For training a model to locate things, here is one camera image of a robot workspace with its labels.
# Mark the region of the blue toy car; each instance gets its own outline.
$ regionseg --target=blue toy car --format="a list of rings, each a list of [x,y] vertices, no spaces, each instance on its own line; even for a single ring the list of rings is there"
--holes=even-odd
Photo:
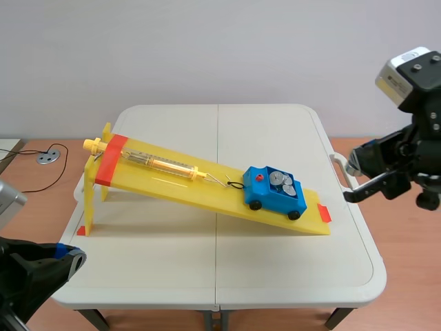
[[[270,167],[249,167],[243,174],[243,185],[245,203],[251,210],[279,212],[294,221],[307,209],[302,186],[292,174]]]

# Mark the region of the silver coin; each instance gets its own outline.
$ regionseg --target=silver coin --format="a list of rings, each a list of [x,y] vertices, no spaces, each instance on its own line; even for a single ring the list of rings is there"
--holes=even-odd
[[[283,174],[283,183],[287,185],[292,185],[292,178],[288,174]]]
[[[290,195],[291,197],[294,197],[296,195],[296,190],[292,187],[292,185],[284,185],[282,186],[283,192]]]
[[[280,171],[273,171],[269,174],[269,182],[271,185],[277,186],[283,184],[283,173]]]

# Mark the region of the wooden desk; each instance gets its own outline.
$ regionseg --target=wooden desk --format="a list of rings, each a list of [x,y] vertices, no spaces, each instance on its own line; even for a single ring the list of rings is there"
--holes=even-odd
[[[366,139],[333,139],[336,152],[348,155]],[[88,157],[82,141],[31,141],[26,149],[44,150],[61,142],[69,148],[65,174],[52,188],[27,194],[22,211],[1,232],[3,237],[55,242],[61,237],[76,205],[73,190]],[[1,178],[19,190],[52,183],[63,167],[60,161],[39,165],[34,155],[18,156]],[[338,326],[345,330],[437,330],[441,325],[441,213],[415,206],[418,188],[396,200],[376,195],[360,204],[388,272],[387,288],[371,305],[350,314]],[[232,331],[323,331],[331,310],[243,310],[231,315]],[[191,311],[103,312],[112,330],[202,330],[202,316]],[[78,313],[47,301],[31,318],[32,331],[93,331]]]

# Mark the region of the metal screw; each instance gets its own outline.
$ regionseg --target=metal screw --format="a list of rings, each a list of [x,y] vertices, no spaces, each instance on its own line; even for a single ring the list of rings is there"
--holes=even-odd
[[[436,63],[436,62],[439,62],[439,61],[441,61],[441,57],[439,55],[434,55],[432,57],[432,60],[430,60],[431,63]]]
[[[422,69],[422,66],[420,64],[415,64],[412,68],[413,72],[420,71]]]

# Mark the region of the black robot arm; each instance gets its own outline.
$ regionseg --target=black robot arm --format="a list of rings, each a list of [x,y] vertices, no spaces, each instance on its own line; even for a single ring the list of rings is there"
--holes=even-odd
[[[422,187],[417,205],[435,210],[441,194],[441,54],[426,48],[404,53],[386,64],[376,83],[412,114],[412,124],[352,150],[348,173],[371,180],[344,192],[345,199],[357,203],[377,192],[394,199],[414,181]]]

